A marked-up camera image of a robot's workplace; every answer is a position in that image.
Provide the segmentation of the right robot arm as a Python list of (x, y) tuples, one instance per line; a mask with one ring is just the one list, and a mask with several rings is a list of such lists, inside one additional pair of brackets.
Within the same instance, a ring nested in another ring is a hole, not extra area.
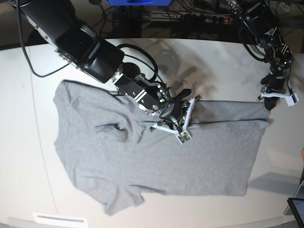
[[(171, 96), (169, 88), (159, 76), (156, 61), (142, 48), (131, 44), (115, 46), (106, 41), (92, 26), (79, 20), (73, 4), (68, 0), (11, 0), (17, 18), (25, 16), (45, 33), (60, 56), (101, 83), (111, 81), (122, 95), (131, 96), (148, 114), (157, 115), (171, 130), (183, 132), (188, 127), (194, 99), (186, 100), (190, 89)], [(147, 78), (140, 68), (124, 62), (123, 48), (134, 49), (148, 58), (146, 63), (153, 76)]]

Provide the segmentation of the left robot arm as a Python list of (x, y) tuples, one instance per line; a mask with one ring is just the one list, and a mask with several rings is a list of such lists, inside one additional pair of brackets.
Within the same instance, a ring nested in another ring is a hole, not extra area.
[(242, 24), (238, 36), (247, 52), (257, 61), (270, 65), (269, 73), (261, 79), (261, 95), (265, 108), (272, 110), (279, 99), (288, 106), (298, 101), (290, 83), (294, 62), (289, 46), (278, 28), (278, 20), (263, 0), (228, 0), (235, 18)]

